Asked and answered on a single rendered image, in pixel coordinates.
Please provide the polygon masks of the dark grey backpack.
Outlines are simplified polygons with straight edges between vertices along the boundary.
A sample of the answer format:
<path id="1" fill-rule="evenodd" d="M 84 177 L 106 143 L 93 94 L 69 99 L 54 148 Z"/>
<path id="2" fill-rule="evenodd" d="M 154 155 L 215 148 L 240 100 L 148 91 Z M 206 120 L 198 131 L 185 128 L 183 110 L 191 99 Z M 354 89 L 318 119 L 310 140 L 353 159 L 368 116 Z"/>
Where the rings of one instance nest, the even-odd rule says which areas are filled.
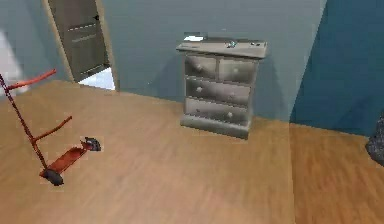
<path id="1" fill-rule="evenodd" d="M 384 167 L 384 112 L 381 113 L 375 132 L 369 137 L 365 149 L 373 161 Z"/>

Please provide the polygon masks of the grey chest of drawers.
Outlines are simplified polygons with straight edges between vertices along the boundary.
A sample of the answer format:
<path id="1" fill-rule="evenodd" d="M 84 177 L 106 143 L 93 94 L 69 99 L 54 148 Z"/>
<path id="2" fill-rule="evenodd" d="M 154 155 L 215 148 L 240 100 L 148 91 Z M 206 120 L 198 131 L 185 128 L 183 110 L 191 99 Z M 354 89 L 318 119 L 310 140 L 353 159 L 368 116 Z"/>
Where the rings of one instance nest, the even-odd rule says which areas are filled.
<path id="1" fill-rule="evenodd" d="M 230 40 L 235 48 L 227 48 Z M 261 46 L 252 46 L 260 42 Z M 182 41 L 185 98 L 180 124 L 185 127 L 246 139 L 253 115 L 257 69 L 268 43 L 225 37 Z"/>

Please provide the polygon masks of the grey room door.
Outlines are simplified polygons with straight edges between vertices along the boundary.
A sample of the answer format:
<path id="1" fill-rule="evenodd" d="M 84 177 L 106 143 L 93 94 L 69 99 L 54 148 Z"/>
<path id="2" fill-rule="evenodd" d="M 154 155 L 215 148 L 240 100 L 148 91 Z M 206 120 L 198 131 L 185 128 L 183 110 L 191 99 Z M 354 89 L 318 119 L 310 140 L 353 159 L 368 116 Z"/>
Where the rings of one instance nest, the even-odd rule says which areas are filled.
<path id="1" fill-rule="evenodd" d="M 109 67 L 96 0 L 48 0 L 71 73 L 80 82 Z"/>

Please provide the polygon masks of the red kick scooter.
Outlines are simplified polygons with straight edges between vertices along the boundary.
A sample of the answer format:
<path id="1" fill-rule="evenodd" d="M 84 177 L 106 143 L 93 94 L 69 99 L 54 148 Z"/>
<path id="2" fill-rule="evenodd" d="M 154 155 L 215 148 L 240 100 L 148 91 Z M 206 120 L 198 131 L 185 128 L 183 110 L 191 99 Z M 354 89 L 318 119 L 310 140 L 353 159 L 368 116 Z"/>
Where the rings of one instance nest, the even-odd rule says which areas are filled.
<path id="1" fill-rule="evenodd" d="M 81 146 L 80 147 L 72 147 L 69 150 L 67 150 L 64 154 L 62 154 L 58 159 L 56 159 L 51 164 L 47 164 L 41 150 L 38 146 L 38 141 L 42 140 L 43 138 L 53 134 L 54 132 L 61 129 L 65 124 L 67 124 L 71 119 L 72 116 L 67 117 L 64 119 L 58 126 L 55 128 L 41 134 L 40 136 L 34 136 L 32 132 L 30 131 L 27 123 L 23 119 L 20 110 L 18 109 L 13 96 L 11 95 L 11 91 L 14 89 L 18 89 L 24 86 L 30 86 L 34 83 L 38 83 L 52 75 L 54 75 L 57 72 L 56 69 L 49 70 L 37 77 L 31 78 L 26 81 L 19 81 L 12 85 L 8 85 L 5 82 L 5 79 L 0 74 L 0 86 L 2 87 L 5 96 L 8 98 L 9 102 L 11 103 L 12 107 L 14 108 L 14 111 L 17 114 L 17 117 L 24 129 L 25 134 L 28 137 L 28 140 L 33 147 L 34 152 L 36 153 L 37 157 L 39 158 L 43 169 L 39 173 L 39 176 L 49 181 L 54 186 L 61 186 L 64 184 L 64 179 L 61 176 L 61 174 L 66 171 L 72 164 L 74 164 L 77 160 L 79 160 L 86 152 L 93 151 L 93 152 L 100 152 L 102 150 L 100 142 L 96 138 L 91 137 L 85 137 L 83 140 L 80 141 Z"/>

